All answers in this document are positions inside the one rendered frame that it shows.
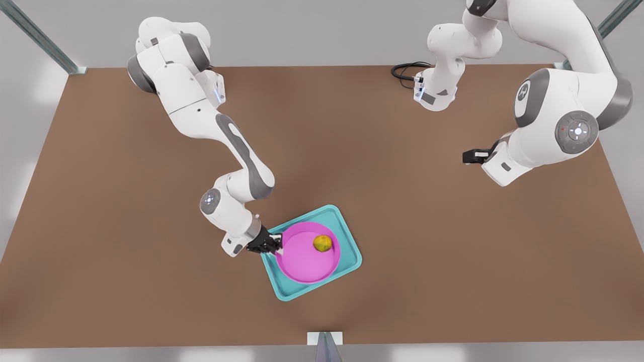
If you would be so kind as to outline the pink round plate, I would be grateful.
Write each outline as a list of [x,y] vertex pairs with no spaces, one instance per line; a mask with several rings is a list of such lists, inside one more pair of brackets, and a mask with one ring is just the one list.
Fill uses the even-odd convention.
[[[317,250],[314,241],[327,237],[330,247]],[[324,224],[299,222],[290,225],[281,238],[282,249],[275,254],[278,268],[292,281],[315,284],[330,277],[338,268],[341,248],[335,234]]]

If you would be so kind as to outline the teal rectangular tray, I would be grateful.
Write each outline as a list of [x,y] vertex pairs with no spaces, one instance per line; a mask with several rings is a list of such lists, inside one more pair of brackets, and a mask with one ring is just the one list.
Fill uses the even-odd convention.
[[335,234],[340,243],[341,259],[336,271],[327,279],[315,284],[300,284],[292,281],[278,268],[276,257],[273,254],[261,254],[265,270],[271,282],[277,298],[283,302],[294,300],[303,294],[309,293],[320,286],[324,286],[347,273],[351,273],[360,267],[363,262],[361,252],[348,229],[347,223],[341,215],[340,209],[334,205],[326,205],[305,215],[294,218],[284,224],[278,225],[270,230],[271,233],[283,233],[290,225],[299,222],[317,222],[324,224]]

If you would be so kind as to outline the silver frame post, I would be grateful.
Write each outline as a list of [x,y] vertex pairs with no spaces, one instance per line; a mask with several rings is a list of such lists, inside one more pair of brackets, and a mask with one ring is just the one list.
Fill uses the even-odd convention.
[[0,0],[2,11],[18,28],[25,32],[41,50],[54,60],[68,75],[84,75],[86,67],[78,66],[55,44],[13,0]]
[[315,345],[315,362],[343,362],[338,350],[343,345],[343,333],[333,332],[308,332],[307,345]]
[[[595,22],[588,18],[589,12],[585,11],[580,7],[579,4],[576,5],[579,7],[580,12],[584,14],[584,17],[588,18],[589,23],[593,27],[596,36],[599,39],[599,43],[603,42],[603,39],[607,37],[613,30],[615,30],[622,21],[624,21],[632,12],[634,12],[644,0],[620,0],[619,4],[615,9],[613,9],[601,22]],[[566,69],[572,71],[581,71],[584,72],[586,69],[584,67],[573,67],[569,60],[566,59],[564,62],[554,63],[554,68],[556,69]]]

